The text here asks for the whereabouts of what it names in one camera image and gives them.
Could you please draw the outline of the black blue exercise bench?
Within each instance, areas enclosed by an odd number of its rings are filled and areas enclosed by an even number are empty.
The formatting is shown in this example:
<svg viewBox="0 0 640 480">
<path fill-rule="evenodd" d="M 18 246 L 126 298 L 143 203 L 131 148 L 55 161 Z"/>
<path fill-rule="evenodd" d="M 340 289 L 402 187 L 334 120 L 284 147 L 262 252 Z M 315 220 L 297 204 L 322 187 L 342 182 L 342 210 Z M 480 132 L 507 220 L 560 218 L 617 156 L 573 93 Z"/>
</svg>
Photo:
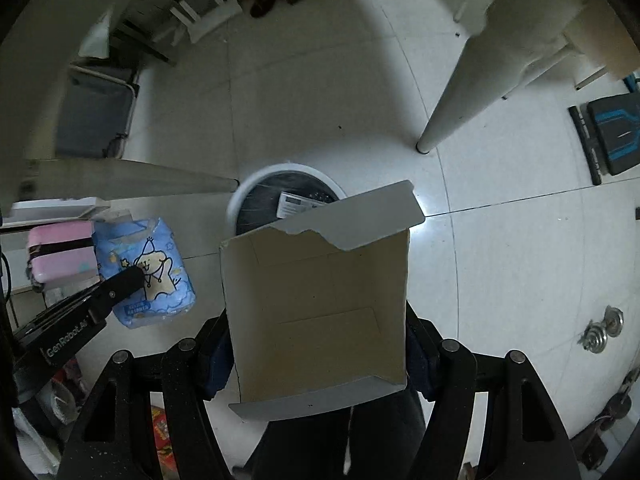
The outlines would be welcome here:
<svg viewBox="0 0 640 480">
<path fill-rule="evenodd" d="M 639 165 L 638 92 L 607 96 L 567 111 L 594 186 L 602 184 L 605 174 L 615 177 Z"/>
</svg>

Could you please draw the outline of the person's black trousers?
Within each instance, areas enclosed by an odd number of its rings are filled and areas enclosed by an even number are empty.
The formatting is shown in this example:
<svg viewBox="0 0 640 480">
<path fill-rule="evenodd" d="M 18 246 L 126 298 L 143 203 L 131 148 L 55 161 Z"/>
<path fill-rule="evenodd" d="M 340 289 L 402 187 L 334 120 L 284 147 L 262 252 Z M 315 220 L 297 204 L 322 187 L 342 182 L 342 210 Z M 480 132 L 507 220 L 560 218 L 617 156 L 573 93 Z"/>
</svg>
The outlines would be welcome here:
<svg viewBox="0 0 640 480">
<path fill-rule="evenodd" d="M 413 386 L 320 415 L 270 422 L 243 467 L 252 479 L 403 479 L 425 432 Z"/>
</svg>

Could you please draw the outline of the dark green suitcase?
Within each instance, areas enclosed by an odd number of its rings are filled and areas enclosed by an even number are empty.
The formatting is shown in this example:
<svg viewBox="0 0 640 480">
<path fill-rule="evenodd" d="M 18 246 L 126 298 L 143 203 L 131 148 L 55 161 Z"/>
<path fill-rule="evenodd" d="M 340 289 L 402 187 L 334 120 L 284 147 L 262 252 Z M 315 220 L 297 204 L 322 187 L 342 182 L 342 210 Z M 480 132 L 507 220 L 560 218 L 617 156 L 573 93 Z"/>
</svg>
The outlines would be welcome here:
<svg viewBox="0 0 640 480">
<path fill-rule="evenodd" d="M 121 158 L 138 92 L 134 82 L 71 65 L 55 130 L 55 156 Z"/>
</svg>

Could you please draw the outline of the small chrome dumbbell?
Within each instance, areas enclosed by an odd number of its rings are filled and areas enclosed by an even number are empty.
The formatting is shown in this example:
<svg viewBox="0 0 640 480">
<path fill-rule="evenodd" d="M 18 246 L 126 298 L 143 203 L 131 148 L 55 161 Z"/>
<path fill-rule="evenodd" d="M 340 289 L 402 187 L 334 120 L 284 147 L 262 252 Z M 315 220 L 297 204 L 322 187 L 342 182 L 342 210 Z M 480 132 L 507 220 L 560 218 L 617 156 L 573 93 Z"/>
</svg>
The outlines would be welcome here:
<svg viewBox="0 0 640 480">
<path fill-rule="evenodd" d="M 607 306 L 601 321 L 589 322 L 579 339 L 579 344 L 590 353 L 600 354 L 610 339 L 620 336 L 624 323 L 624 312 L 619 308 Z"/>
</svg>

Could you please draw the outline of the round white trash bin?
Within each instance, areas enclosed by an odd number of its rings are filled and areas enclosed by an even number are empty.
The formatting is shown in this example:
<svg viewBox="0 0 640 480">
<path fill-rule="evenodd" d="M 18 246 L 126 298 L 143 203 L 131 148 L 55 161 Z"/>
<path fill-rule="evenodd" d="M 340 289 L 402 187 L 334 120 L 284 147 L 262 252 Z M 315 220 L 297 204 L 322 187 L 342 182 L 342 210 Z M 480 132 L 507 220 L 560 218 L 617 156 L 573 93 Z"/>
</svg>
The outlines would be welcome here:
<svg viewBox="0 0 640 480">
<path fill-rule="evenodd" d="M 245 234 L 346 197 L 335 181 L 317 169 L 294 162 L 267 166 L 243 180 L 232 194 L 227 231 Z"/>
</svg>

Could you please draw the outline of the white medicine box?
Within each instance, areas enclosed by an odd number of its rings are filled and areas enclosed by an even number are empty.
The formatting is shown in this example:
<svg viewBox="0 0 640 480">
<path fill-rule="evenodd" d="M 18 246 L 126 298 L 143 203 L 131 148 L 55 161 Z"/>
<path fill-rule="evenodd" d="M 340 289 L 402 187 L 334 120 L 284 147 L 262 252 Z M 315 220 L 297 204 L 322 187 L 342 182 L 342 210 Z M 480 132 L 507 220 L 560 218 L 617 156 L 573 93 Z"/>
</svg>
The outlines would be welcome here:
<svg viewBox="0 0 640 480">
<path fill-rule="evenodd" d="M 281 192 L 276 216 L 278 219 L 286 219 L 322 206 L 323 203 L 318 200 L 312 200 L 311 198 L 298 196 L 289 192 Z"/>
</svg>

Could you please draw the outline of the blue cartoon tissue pack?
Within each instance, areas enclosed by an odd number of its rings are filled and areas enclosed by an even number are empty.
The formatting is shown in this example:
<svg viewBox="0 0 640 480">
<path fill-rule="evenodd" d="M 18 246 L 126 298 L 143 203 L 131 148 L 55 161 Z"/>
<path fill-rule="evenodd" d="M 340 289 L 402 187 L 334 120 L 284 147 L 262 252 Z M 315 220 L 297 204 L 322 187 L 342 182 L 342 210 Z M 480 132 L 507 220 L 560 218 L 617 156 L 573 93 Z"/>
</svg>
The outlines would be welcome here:
<svg viewBox="0 0 640 480">
<path fill-rule="evenodd" d="M 133 330 L 185 314 L 196 295 L 178 251 L 174 233 L 161 218 L 96 222 L 94 251 L 102 278 L 128 268 L 143 273 L 143 284 L 114 307 L 123 326 Z"/>
</svg>

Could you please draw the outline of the pink suitcase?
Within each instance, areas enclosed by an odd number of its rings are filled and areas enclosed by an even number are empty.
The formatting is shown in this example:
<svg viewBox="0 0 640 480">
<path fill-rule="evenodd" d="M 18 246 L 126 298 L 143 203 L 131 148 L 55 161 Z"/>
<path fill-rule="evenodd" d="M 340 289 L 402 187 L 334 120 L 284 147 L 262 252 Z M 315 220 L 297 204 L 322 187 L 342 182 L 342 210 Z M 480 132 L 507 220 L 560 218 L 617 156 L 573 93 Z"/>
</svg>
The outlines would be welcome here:
<svg viewBox="0 0 640 480">
<path fill-rule="evenodd" d="M 28 232 L 26 275 L 36 292 L 98 276 L 94 224 L 76 220 L 36 226 Z"/>
</svg>

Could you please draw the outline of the white table leg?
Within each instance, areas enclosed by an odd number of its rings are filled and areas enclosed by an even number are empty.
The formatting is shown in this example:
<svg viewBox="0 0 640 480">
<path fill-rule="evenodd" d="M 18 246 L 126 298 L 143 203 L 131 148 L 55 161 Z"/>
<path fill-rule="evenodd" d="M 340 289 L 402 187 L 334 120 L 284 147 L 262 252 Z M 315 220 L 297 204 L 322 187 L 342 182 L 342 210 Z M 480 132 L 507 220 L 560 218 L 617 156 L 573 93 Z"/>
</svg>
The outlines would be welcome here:
<svg viewBox="0 0 640 480">
<path fill-rule="evenodd" d="M 515 88 L 586 2 L 492 0 L 484 28 L 465 43 L 416 150 L 430 152 Z"/>
</svg>

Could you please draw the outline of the green white carton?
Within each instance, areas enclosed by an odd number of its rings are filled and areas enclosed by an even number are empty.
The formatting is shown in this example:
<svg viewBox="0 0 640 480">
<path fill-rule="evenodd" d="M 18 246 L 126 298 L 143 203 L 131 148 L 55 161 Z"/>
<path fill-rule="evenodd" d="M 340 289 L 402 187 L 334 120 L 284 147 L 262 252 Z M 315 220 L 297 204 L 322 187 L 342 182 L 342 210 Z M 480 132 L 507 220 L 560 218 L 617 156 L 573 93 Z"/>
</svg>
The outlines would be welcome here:
<svg viewBox="0 0 640 480">
<path fill-rule="evenodd" d="M 221 244 L 235 414 L 273 422 L 403 389 L 409 181 L 294 214 Z"/>
</svg>

